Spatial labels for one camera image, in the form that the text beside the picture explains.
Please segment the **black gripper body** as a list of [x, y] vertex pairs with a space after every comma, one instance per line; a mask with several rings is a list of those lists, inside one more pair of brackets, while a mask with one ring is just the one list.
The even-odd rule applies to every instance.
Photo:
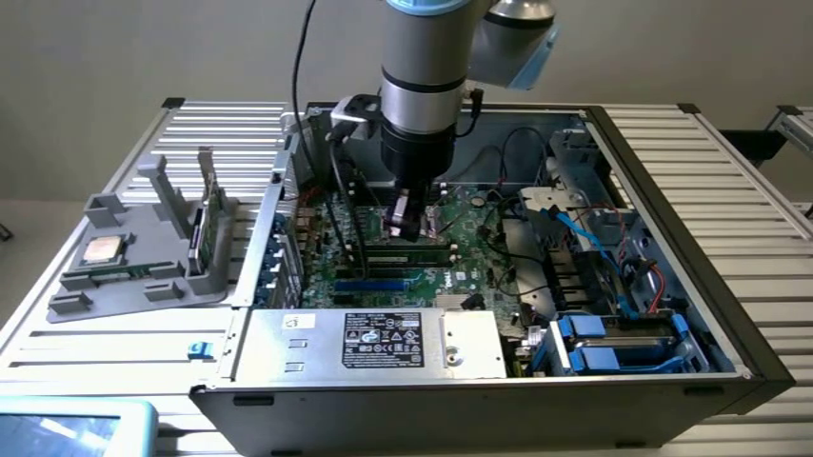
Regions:
[[454, 160], [457, 125], [435, 133], [413, 133], [385, 122], [381, 160], [394, 176], [397, 189], [426, 188]]

